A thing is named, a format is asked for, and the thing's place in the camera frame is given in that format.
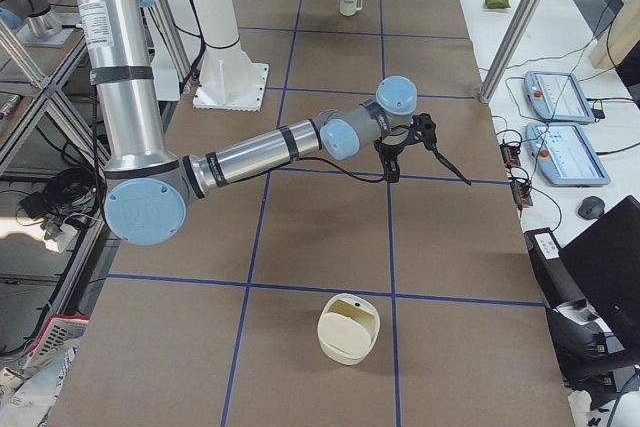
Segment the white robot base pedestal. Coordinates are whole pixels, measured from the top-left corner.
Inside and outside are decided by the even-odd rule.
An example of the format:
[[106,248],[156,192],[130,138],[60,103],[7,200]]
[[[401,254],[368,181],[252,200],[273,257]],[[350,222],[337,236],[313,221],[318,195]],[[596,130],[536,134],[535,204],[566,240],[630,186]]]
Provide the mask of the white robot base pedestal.
[[193,0],[206,50],[194,106],[258,111],[269,66],[254,63],[241,46],[232,0]]

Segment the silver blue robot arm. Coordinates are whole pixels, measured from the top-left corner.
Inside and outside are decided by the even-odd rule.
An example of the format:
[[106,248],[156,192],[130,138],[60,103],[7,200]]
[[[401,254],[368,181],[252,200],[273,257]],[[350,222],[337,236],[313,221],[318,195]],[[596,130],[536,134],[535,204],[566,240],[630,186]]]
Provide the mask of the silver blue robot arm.
[[159,114],[141,0],[76,2],[111,154],[104,218],[126,242],[162,243],[182,227],[188,206],[209,192],[314,159],[319,151],[332,163],[373,145],[383,180],[394,182],[406,146],[436,148],[434,122],[416,110],[415,85],[393,76],[351,111],[327,110],[206,152],[205,138],[218,127],[205,109],[258,110],[268,76],[268,66],[251,61],[241,47],[232,0],[192,0],[203,35],[200,84],[193,106],[180,107],[169,128]]

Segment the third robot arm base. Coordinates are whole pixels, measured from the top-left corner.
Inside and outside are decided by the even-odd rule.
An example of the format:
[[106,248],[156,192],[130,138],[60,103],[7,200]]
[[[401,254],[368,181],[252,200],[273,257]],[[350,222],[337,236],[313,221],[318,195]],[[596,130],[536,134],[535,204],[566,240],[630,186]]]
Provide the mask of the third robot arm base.
[[61,48],[82,30],[78,6],[61,12],[48,0],[1,0],[1,20],[25,46]]

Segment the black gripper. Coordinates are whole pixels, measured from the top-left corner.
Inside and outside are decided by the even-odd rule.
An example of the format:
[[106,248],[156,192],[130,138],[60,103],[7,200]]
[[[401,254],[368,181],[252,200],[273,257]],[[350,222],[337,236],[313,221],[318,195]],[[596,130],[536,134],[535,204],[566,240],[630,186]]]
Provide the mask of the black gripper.
[[413,115],[408,126],[398,126],[398,129],[399,134],[391,134],[374,142],[387,183],[400,180],[398,157],[405,147],[422,144],[427,151],[437,154],[436,124],[430,114]]

